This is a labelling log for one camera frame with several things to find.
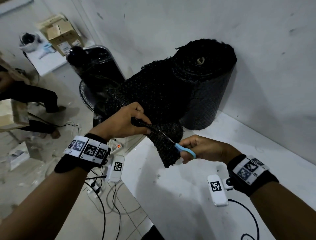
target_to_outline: blue scissors handle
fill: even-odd
[[[193,159],[195,159],[197,157],[196,154],[191,149],[185,148],[178,143],[176,143],[175,147],[179,152],[186,151],[186,152],[190,153],[193,156]]]

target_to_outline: wrist strap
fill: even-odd
[[[107,163],[106,158],[110,151],[106,141],[97,135],[88,133],[85,136],[76,136],[65,149],[66,154],[60,159],[54,171],[64,173],[75,167],[81,167],[86,172],[90,172],[92,168]]]
[[[227,170],[234,189],[251,196],[257,189],[278,179],[269,172],[269,167],[253,156],[239,155],[232,159]]]

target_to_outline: scissors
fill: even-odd
[[[166,138],[168,138],[170,141],[172,141],[166,134],[164,134],[163,132],[161,132],[163,135],[165,135],[166,136]],[[197,156],[196,156],[196,154],[191,150],[191,149],[188,149],[188,148],[185,148],[185,147],[183,147],[183,146],[181,146],[180,144],[178,144],[178,143],[175,143],[174,141],[172,141],[175,145],[175,147],[176,147],[176,149],[179,151],[179,152],[182,152],[182,151],[186,151],[186,152],[188,152],[188,153],[190,153],[192,156],[193,156],[193,159],[195,159]]]

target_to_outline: roll of black bubble wrap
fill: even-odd
[[[118,89],[108,91],[112,97],[95,106],[95,117],[102,122],[120,107],[138,102],[153,125],[137,119],[132,119],[132,124],[152,130],[148,137],[168,168],[180,154],[158,130],[179,142],[183,136],[181,124],[188,129],[209,126],[236,61],[230,45],[210,39],[192,41],[178,48],[173,57],[143,66]]]

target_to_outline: white tabletop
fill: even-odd
[[[315,165],[222,112],[204,130],[185,129],[184,138],[192,134],[230,143],[257,157],[281,184],[316,209]],[[145,138],[125,157],[122,180],[165,240],[236,240],[244,233],[256,239],[254,220],[244,208],[231,202],[227,207],[213,205],[207,184],[212,174],[228,177],[223,163],[202,159],[164,168],[153,143]],[[274,239],[246,195],[235,190],[226,194],[255,215],[261,239]]]
[[[66,56],[62,56],[59,52],[49,53],[43,58],[39,59],[39,56],[43,52],[43,46],[48,42],[43,34],[40,32],[36,32],[41,40],[43,41],[41,44],[37,46],[37,49],[33,52],[27,53],[28,59],[33,63],[34,67],[40,74],[40,76],[44,76],[57,68],[61,67],[66,61]],[[95,43],[92,40],[87,40],[85,43],[85,47],[93,46]]]

